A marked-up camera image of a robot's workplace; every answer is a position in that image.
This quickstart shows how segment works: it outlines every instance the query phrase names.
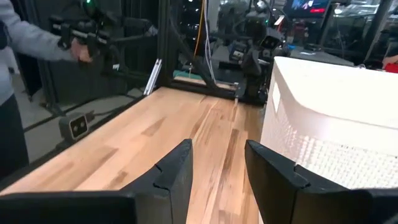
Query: orange cable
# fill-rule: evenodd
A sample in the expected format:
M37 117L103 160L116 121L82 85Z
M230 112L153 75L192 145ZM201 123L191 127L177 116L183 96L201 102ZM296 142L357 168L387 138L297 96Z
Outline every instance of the orange cable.
M200 22L199 22L199 29L198 29L197 45L195 47L195 52L193 53L193 57L196 56L197 51L198 51L200 33L201 33L201 22L203 20L203 10L205 9L205 1L206 0L201 0L201 12L200 12Z

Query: gray sleeve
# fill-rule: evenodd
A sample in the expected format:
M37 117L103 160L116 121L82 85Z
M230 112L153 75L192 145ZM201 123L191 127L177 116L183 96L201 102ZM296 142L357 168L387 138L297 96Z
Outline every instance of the gray sleeve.
M75 60L70 50L58 47L58 36L21 21L10 0L0 0L0 20L7 26L15 51L44 60Z

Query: person's hand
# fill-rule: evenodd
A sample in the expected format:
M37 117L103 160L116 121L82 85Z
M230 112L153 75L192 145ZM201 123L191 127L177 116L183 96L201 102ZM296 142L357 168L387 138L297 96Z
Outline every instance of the person's hand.
M397 56L393 56L393 57L386 57L383 60L383 68L390 63L397 63Z
M90 54L88 53L87 45L80 44L76 38L74 38L74 40L72 41L70 50L72 51L72 55L76 60L80 60L82 62L93 61L93 59L90 57Z

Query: wooden tabletop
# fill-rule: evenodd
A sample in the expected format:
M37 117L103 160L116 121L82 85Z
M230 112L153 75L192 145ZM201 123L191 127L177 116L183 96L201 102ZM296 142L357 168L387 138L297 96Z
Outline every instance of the wooden tabletop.
M244 161L259 141L259 108L161 88L0 194L117 190L183 139L193 139L187 223L257 223Z

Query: dark pants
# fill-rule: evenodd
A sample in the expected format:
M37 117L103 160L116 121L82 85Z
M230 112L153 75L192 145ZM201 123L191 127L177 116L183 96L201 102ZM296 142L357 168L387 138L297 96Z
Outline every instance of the dark pants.
M0 106L0 180L29 165L17 100L12 95Z

